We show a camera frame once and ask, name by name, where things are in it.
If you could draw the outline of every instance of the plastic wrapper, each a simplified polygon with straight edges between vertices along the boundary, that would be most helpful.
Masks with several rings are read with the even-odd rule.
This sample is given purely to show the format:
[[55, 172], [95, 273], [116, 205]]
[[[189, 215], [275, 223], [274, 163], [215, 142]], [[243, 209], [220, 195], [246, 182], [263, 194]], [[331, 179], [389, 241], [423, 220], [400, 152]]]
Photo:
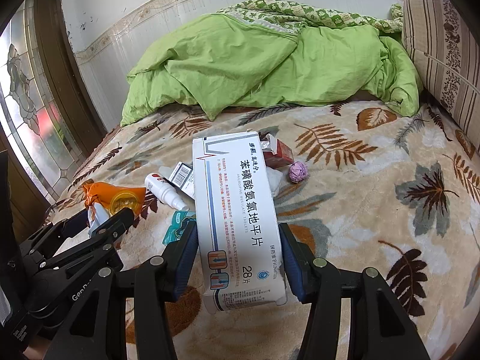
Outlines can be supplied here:
[[146, 193], [146, 188], [116, 187], [103, 182], [85, 184], [83, 190], [85, 207], [88, 209], [90, 236], [98, 226], [124, 207], [130, 208], [135, 217], [138, 217]]
[[283, 173], [277, 169], [272, 169], [269, 166], [267, 169], [268, 185], [270, 186], [270, 192], [274, 198], [280, 192], [280, 183], [282, 181]]

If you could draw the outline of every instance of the barcode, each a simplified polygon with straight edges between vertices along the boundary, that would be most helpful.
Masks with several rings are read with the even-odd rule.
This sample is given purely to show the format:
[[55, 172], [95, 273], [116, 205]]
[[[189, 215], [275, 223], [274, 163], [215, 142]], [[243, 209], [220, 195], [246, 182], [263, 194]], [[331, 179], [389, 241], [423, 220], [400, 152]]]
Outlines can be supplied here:
[[191, 172], [191, 169], [188, 166], [186, 166], [186, 165], [180, 166], [177, 174], [173, 178], [172, 183], [174, 183], [176, 186], [181, 187], [183, 185], [185, 179], [190, 174], [190, 172]]

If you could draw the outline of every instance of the spray bottle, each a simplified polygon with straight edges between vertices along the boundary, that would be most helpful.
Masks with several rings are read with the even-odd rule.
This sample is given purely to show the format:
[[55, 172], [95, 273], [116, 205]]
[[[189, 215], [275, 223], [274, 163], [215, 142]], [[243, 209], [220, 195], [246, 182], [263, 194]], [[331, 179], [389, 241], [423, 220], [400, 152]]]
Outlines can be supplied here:
[[179, 211], [188, 211], [188, 205], [178, 195], [175, 187], [158, 173], [150, 173], [145, 178], [145, 186], [164, 204]]

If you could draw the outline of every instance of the medicine box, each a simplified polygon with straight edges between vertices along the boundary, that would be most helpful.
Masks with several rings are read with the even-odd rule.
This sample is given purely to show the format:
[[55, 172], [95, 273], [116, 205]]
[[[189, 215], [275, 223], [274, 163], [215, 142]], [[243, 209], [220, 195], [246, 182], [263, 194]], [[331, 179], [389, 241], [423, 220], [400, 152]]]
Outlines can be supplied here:
[[193, 172], [207, 311], [285, 303], [277, 217], [258, 133], [194, 139]]

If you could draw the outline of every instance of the blue gripper pad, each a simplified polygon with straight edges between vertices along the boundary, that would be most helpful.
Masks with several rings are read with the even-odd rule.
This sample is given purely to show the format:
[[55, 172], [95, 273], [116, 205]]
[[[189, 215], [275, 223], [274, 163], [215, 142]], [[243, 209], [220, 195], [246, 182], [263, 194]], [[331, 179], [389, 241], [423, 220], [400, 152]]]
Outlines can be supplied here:
[[197, 250], [197, 222], [189, 221], [180, 239], [169, 243], [162, 254], [167, 261], [163, 292], [168, 302], [176, 302], [185, 291]]
[[289, 280], [292, 293], [300, 302], [307, 298], [305, 286], [308, 283], [310, 266], [305, 258], [300, 243], [297, 242], [290, 231], [289, 225], [280, 223], [278, 225], [280, 241], [282, 243], [283, 263], [286, 277]]

